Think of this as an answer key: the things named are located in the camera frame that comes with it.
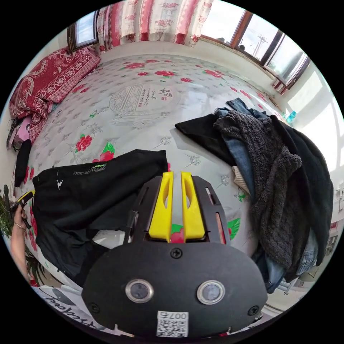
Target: red floral curtain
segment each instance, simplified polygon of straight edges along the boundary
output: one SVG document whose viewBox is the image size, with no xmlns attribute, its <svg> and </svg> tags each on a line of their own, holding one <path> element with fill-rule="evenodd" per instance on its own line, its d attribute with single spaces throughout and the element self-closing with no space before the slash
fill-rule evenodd
<svg viewBox="0 0 344 344">
<path fill-rule="evenodd" d="M 125 0 L 100 10 L 100 51 L 145 40 L 193 47 L 199 40 L 213 0 Z"/>
</svg>

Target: plastic bottle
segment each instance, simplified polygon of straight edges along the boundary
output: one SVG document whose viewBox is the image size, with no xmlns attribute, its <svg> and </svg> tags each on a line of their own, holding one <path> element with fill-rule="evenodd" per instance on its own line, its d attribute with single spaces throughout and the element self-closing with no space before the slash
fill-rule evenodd
<svg viewBox="0 0 344 344">
<path fill-rule="evenodd" d="M 287 117 L 287 119 L 286 119 L 287 123 L 293 122 L 294 119 L 295 119 L 295 116 L 296 116 L 296 112 L 293 111 L 293 112 Z"/>
</svg>

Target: denim jeans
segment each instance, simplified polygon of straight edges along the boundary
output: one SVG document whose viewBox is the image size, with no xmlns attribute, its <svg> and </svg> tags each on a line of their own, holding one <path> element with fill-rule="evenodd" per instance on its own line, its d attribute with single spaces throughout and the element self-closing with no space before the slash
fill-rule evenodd
<svg viewBox="0 0 344 344">
<path fill-rule="evenodd" d="M 318 256 L 318 242 L 316 241 L 314 231 L 310 229 L 306 247 L 305 247 L 304 253 L 302 254 L 300 264 L 297 268 L 296 274 L 300 276 L 304 272 L 309 271 L 316 263 L 317 256 Z"/>
<path fill-rule="evenodd" d="M 256 109 L 248 109 L 246 104 L 240 99 L 236 98 L 234 100 L 229 100 L 226 102 L 227 105 L 229 105 L 233 110 L 244 114 L 244 115 L 249 115 L 253 116 L 255 118 L 267 118 L 268 115 L 266 114 L 265 111 L 258 111 Z"/>
<path fill-rule="evenodd" d="M 274 262 L 258 244 L 257 251 L 252 256 L 253 261 L 257 264 L 265 283 L 266 292 L 272 294 L 282 282 L 286 270 Z"/>
<path fill-rule="evenodd" d="M 214 111 L 214 115 L 218 118 L 228 115 L 228 109 L 217 108 Z M 231 152 L 235 163 L 243 176 L 243 179 L 250 191 L 251 199 L 254 199 L 254 179 L 253 179 L 253 169 L 250 155 L 245 144 L 238 139 L 231 138 L 227 135 L 222 135 L 223 141 L 226 143 L 228 150 Z"/>
</svg>

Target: yellow bracket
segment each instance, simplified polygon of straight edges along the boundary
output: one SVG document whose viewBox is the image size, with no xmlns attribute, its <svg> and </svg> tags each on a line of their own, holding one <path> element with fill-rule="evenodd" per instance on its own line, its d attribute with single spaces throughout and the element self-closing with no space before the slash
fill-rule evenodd
<svg viewBox="0 0 344 344">
<path fill-rule="evenodd" d="M 202 239 L 205 230 L 191 173 L 181 172 L 181 180 L 184 242 L 190 239 Z M 190 202 L 189 207 L 187 206 L 187 198 Z"/>
<path fill-rule="evenodd" d="M 172 198 L 173 198 L 173 172 L 162 175 L 160 190 L 155 205 L 152 222 L 148 234 L 153 239 L 171 239 L 172 227 Z"/>
</svg>

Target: screw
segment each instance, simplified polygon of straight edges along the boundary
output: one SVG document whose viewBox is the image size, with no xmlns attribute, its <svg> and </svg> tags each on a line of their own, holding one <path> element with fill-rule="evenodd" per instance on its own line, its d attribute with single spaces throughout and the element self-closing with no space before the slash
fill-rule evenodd
<svg viewBox="0 0 344 344">
<path fill-rule="evenodd" d="M 94 304 L 94 303 L 91 303 L 91 310 L 93 313 L 99 313 L 100 312 L 99 306 Z"/>
<path fill-rule="evenodd" d="M 247 314 L 248 314 L 249 316 L 253 316 L 253 315 L 256 315 L 256 314 L 258 313 L 258 311 L 259 311 L 259 307 L 258 307 L 258 306 L 253 306 L 253 307 L 251 307 L 251 308 L 248 310 Z"/>
<path fill-rule="evenodd" d="M 180 248 L 174 248 L 172 251 L 171 251 L 171 257 L 174 258 L 174 259 L 178 259 L 180 258 L 181 256 L 183 255 L 183 252 Z"/>
</svg>

